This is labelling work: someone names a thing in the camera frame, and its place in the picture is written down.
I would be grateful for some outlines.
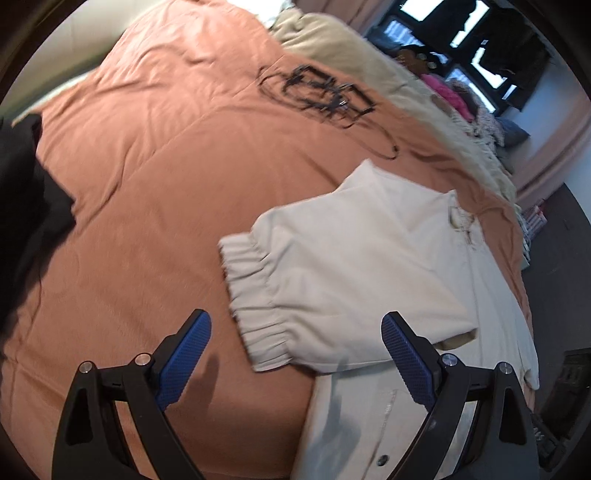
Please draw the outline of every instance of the orange blanket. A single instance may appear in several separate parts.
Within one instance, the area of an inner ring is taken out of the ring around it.
[[[78,364],[109,367],[150,352],[194,308],[211,314],[213,335],[167,410],[171,424],[206,474],[287,476],[313,378],[293,367],[251,370],[217,242],[276,205],[331,192],[365,158],[432,189],[456,189],[529,318],[511,206],[371,89],[362,86],[379,100],[371,115],[398,144],[395,161],[362,146],[387,148],[380,132],[344,131],[260,94],[261,67],[290,72],[300,63],[308,62],[285,53],[247,12],[223,0],[174,0],[43,108],[38,155],[76,199],[77,225],[31,273],[4,342],[0,386],[2,424],[41,480],[50,477]]]

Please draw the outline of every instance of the blue gripper pad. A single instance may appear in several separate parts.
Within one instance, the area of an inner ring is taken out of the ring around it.
[[[160,390],[156,395],[161,411],[178,402],[211,335],[212,320],[207,312],[202,312],[162,369]]]
[[[382,319],[382,341],[415,403],[424,405],[427,410],[431,410],[436,401],[431,370],[391,315],[392,313],[388,313]],[[419,339],[408,325],[406,327],[409,330],[409,335]]]

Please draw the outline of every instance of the floor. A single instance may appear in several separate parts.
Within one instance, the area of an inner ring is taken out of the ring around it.
[[[548,224],[534,239],[531,266],[523,272],[540,363],[537,411],[558,376],[564,351],[591,347],[591,224],[566,186],[548,199],[545,216]],[[583,415],[579,435],[590,415]],[[590,440],[587,433],[582,443]],[[580,460],[591,468],[588,454]]]

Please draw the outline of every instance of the curtain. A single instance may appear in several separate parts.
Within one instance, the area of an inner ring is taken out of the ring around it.
[[[394,0],[295,0],[294,3],[305,13],[334,15],[364,35],[382,18]]]
[[[591,144],[591,102],[581,98],[570,115],[513,176],[524,209],[548,198]]]

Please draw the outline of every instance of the silver bolt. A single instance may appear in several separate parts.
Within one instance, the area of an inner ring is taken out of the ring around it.
[[[92,362],[82,362],[78,367],[81,374],[87,374],[92,370]]]
[[[446,364],[448,367],[453,367],[454,365],[457,365],[457,357],[452,353],[444,353],[441,357],[441,360],[443,360],[443,363]]]
[[[149,353],[141,353],[135,357],[135,364],[143,367],[148,365],[150,360],[152,360],[152,356]]]
[[[386,465],[386,463],[388,463],[388,460],[390,460],[390,457],[388,455],[382,455],[380,458],[378,458],[376,464],[378,466],[384,466]]]
[[[503,372],[505,375],[511,375],[513,373],[513,367],[507,362],[501,362],[499,364],[499,370],[501,370],[501,372]]]

